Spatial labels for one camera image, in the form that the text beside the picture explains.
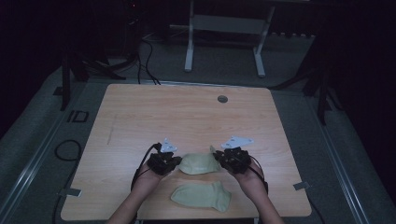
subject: wooden table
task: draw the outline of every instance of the wooden table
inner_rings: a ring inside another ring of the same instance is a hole
[[[224,95],[227,103],[220,103]],[[299,172],[271,92],[267,89],[214,86],[109,85],[71,185],[80,197],[67,197],[65,220],[108,219],[130,192],[134,171],[147,149],[164,138],[175,156],[220,149],[232,135],[252,138],[242,147],[264,170],[269,196],[282,217],[311,213],[305,191],[295,190]],[[186,183],[221,181],[232,194],[229,209],[190,208],[170,200]],[[224,169],[186,175],[178,168],[143,203],[138,219],[257,217],[253,203]]]

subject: cable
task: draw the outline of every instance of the cable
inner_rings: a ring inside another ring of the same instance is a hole
[[[306,197],[308,198],[309,203],[311,203],[312,207],[314,208],[314,210],[317,212],[321,223],[325,223],[323,215],[319,212],[319,210],[317,209],[317,207],[315,206],[315,204],[311,201],[311,199],[309,198],[308,194],[306,194]]]
[[[75,143],[75,144],[77,145],[77,147],[78,147],[78,156],[77,156],[76,158],[69,159],[69,158],[62,157],[62,156],[59,154],[59,149],[60,149],[60,147],[61,147],[63,144],[69,143],[69,142]],[[77,170],[77,168],[78,168],[78,164],[79,164],[79,161],[81,160],[81,156],[82,156],[82,147],[81,147],[81,144],[80,144],[78,141],[72,140],[72,139],[68,139],[68,140],[62,141],[62,142],[55,148],[54,153],[55,153],[56,158],[58,158],[58,159],[61,160],[61,161],[75,161],[75,162],[76,162],[75,166],[73,167],[73,171],[69,174],[69,177],[67,177],[67,181],[66,181],[66,183],[64,184],[64,189],[66,189],[66,188],[69,186],[69,182],[71,181],[73,175],[76,173],[76,170]],[[57,210],[58,210],[59,203],[60,203],[62,197],[63,197],[62,195],[59,195],[59,196],[58,196],[57,202],[56,202],[55,207],[54,207],[53,212],[52,212],[52,223],[56,223],[56,212],[57,212]]]
[[[147,171],[150,170],[150,169],[147,169],[146,171],[144,171],[144,172],[142,172],[141,174],[139,174],[139,173],[140,173],[140,169],[141,169],[142,166],[143,166],[143,163],[145,163],[146,157],[148,156],[148,154],[150,153],[150,151],[151,151],[153,148],[155,148],[157,145],[158,145],[158,143],[152,145],[152,146],[148,149],[148,151],[146,152],[145,156],[143,157],[143,160],[140,162],[140,165],[137,167],[136,172],[134,173],[134,178],[132,179],[131,190],[132,190],[132,188],[134,187],[134,183],[136,182],[136,179],[137,179],[139,176],[141,176],[142,174],[144,174],[145,172],[147,172]]]
[[[151,57],[151,54],[152,54],[152,51],[153,51],[152,45],[151,45],[148,41],[146,41],[146,40],[144,40],[144,39],[142,39],[142,42],[145,43],[145,44],[147,44],[147,45],[149,45],[149,47],[150,47],[150,51],[149,51],[149,54],[148,54],[148,58],[146,59],[146,65],[145,65],[145,67],[146,67],[146,72],[147,72],[148,75],[151,77],[151,79],[153,80],[153,82],[154,82],[155,85],[157,85],[157,83],[158,83],[158,85],[161,85],[160,80],[158,80],[158,78],[156,78],[155,76],[153,76],[153,75],[150,73],[150,71],[149,71],[149,58]]]

